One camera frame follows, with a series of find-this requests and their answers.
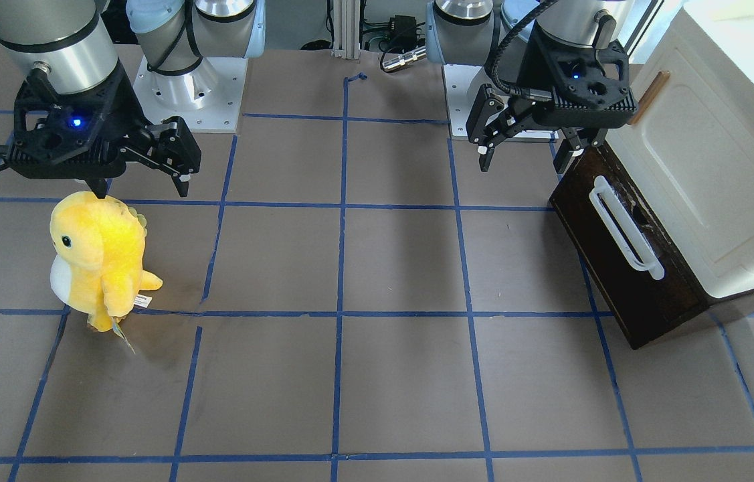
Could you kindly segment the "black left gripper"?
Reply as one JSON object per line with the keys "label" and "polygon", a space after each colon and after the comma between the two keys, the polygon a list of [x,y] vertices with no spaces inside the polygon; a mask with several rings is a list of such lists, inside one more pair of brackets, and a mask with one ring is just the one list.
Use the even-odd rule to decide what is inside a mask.
{"label": "black left gripper", "polygon": [[[592,19],[589,45],[573,46],[546,31],[541,17],[535,20],[516,82],[551,95],[533,119],[564,134],[554,156],[558,175],[585,149],[602,145],[608,129],[622,127],[638,110],[628,56],[614,37],[615,26],[614,17]],[[532,127],[536,103],[527,96],[510,96],[505,102],[495,86],[480,86],[466,119],[466,137],[477,146],[483,173],[500,143]]]}

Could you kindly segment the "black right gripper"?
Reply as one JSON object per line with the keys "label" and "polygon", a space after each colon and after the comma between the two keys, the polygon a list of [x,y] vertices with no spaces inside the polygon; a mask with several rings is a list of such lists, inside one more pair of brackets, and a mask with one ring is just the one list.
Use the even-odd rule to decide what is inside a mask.
{"label": "black right gripper", "polygon": [[162,171],[178,196],[187,197],[201,156],[184,118],[150,125],[122,64],[99,85],[77,94],[58,94],[50,75],[34,67],[15,99],[5,165],[27,178],[85,180],[104,200],[108,178],[122,175],[126,162],[133,161]]}

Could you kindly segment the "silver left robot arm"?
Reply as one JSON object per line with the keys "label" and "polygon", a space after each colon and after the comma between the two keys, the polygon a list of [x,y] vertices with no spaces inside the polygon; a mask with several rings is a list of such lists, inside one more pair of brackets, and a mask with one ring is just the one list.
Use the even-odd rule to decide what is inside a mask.
{"label": "silver left robot arm", "polygon": [[630,1],[433,1],[426,52],[439,64],[474,65],[464,135],[488,171],[495,149],[525,131],[563,134],[554,167],[565,173],[638,110],[630,57],[619,40]]}

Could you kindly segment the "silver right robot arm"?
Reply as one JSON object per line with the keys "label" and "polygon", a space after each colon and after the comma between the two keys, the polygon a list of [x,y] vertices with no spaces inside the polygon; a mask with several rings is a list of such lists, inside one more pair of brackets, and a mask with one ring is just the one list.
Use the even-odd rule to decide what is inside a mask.
{"label": "silver right robot arm", "polygon": [[264,1],[128,1],[144,66],[131,80],[95,1],[0,1],[0,44],[25,74],[3,169],[75,179],[103,198],[140,163],[188,193],[194,132],[235,130],[238,61],[266,47]]}

